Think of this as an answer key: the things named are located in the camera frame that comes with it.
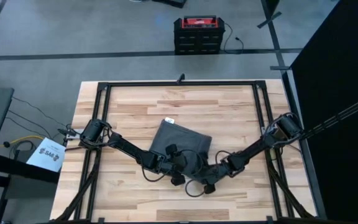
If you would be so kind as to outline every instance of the white label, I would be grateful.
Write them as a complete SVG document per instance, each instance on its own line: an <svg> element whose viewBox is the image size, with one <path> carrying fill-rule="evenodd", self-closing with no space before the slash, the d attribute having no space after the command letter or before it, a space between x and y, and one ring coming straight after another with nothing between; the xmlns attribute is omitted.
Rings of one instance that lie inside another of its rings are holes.
<svg viewBox="0 0 358 224"><path fill-rule="evenodd" d="M66 147L45 138L26 163L58 172L65 158L65 149Z"/></svg>
<svg viewBox="0 0 358 224"><path fill-rule="evenodd" d="M165 121L168 122L168 123L171 123L171 124L173 124L173 123L175 122L174 119L169 118L169 117L166 117L166 118L165 118Z"/></svg>

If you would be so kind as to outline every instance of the wooden tabletop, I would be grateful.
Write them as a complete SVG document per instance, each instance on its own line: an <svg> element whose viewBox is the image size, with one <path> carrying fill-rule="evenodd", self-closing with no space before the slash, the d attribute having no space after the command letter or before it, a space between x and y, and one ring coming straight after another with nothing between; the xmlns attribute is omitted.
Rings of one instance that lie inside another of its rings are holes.
<svg viewBox="0 0 358 224"><path fill-rule="evenodd" d="M266 80L266 84L273 117L289 111L282 81ZM74 128L83 129L91 119L97 85L98 82L81 84ZM262 109L267 121L265 107ZM161 120L167 116L180 126L213 138L210 164L215 163L218 150L243 150L260 137L250 86L142 86L111 90L108 122L115 132L142 149L149 149ZM67 147L77 145L78 141L72 141ZM66 152L51 218L58 217L77 193L84 154L81 149ZM300 152L284 147L283 161L291 191L315 215ZM148 171L146 175L150 179L158 177ZM202 186L193 182L189 191L196 194L202 191ZM279 193L286 215L281 190ZM87 201L88 195L84 197L82 217ZM274 217L275 212L263 153L251 159L245 171L235 178L226 177L218 182L214 193L191 198L183 185L173 186L169 177L148 182L135 160L117 149L103 149L93 222L99 217L104 217L106 222L251 221L265 220L267 215Z"/></svg>

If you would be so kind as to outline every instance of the paper sign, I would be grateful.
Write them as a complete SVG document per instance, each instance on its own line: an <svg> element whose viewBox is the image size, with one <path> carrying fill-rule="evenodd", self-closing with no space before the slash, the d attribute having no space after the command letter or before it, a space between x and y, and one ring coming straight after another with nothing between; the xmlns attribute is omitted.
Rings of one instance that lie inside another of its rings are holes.
<svg viewBox="0 0 358 224"><path fill-rule="evenodd" d="M168 123L171 123L171 124L173 124L173 123L175 122L174 119L169 118L169 117L166 117L166 118L165 118L165 121L168 122Z"/></svg>
<svg viewBox="0 0 358 224"><path fill-rule="evenodd" d="M65 158L66 147L45 138L27 164L58 172Z"/></svg>

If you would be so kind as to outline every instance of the concrete floor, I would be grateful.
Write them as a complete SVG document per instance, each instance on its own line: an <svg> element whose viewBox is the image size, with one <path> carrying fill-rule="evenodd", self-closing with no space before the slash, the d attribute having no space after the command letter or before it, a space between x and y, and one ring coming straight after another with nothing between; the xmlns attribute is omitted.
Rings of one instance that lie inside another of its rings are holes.
<svg viewBox="0 0 358 224"><path fill-rule="evenodd" d="M281 0L277 11L283 14L273 22L281 48L303 48L335 4L329 0ZM152 1L8 0L0 15L0 55L173 50L174 20L211 14L230 24L246 49L273 48L268 26L257 28L265 20L261 0L189 0L183 9ZM235 40L227 44L227 49L239 47ZM291 65L297 55L283 54L285 65ZM167 80L177 79L181 73L187 79L280 78L280 72L270 70L272 65L279 65L276 54L0 60L0 86L13 87L16 97L66 124L71 122L82 81ZM51 134L57 133L57 124L27 105L13 101L11 110L40 123ZM6 121L0 143L29 134ZM0 148L0 154L9 152ZM38 193L39 187L45 189L43 193ZM17 180L10 188L4 220L46 222L55 187Z"/></svg>

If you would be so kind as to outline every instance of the gray cloth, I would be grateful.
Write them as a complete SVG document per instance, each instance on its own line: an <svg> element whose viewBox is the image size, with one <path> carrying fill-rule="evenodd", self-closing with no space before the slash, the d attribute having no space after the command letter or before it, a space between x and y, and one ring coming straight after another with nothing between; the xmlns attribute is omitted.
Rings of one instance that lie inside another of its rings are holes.
<svg viewBox="0 0 358 224"><path fill-rule="evenodd" d="M208 159L211 141L211 136L206 136L163 120L154 137L150 151L155 151L167 156L165 148L171 144L176 144L178 151L185 149L195 151L201 156L202 160L206 161ZM186 157L187 163L183 174L188 177L193 177L192 174L201 167L200 158L196 153L190 151L184 151L183 155Z"/></svg>

